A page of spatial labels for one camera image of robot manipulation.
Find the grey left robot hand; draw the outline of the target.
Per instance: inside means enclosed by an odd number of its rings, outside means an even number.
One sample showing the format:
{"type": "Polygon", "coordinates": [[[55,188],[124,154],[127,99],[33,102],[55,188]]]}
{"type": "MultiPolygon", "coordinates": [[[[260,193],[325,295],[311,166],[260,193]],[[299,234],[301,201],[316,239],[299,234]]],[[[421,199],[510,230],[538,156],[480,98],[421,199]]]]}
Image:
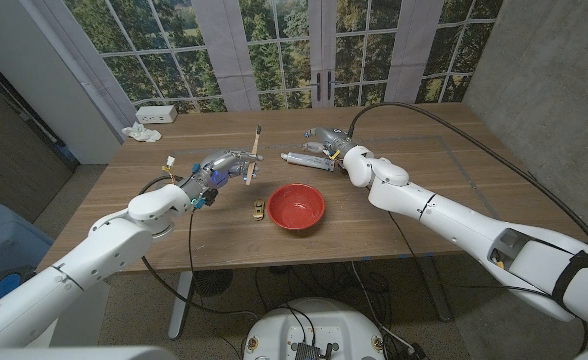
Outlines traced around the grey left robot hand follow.
{"type": "Polygon", "coordinates": [[[244,180],[255,177],[257,162],[263,160],[260,154],[241,150],[219,150],[201,162],[198,178],[207,188],[222,188],[230,178],[240,176],[244,180]]]}

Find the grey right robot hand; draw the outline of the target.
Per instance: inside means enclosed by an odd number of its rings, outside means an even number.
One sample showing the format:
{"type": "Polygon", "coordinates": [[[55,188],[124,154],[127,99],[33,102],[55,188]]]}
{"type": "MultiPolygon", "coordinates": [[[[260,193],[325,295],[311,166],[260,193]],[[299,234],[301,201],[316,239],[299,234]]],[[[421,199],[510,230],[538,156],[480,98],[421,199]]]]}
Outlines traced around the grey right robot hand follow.
{"type": "Polygon", "coordinates": [[[344,130],[332,127],[315,127],[305,133],[308,139],[303,148],[312,153],[323,153],[330,159],[342,159],[356,143],[344,130]]]}

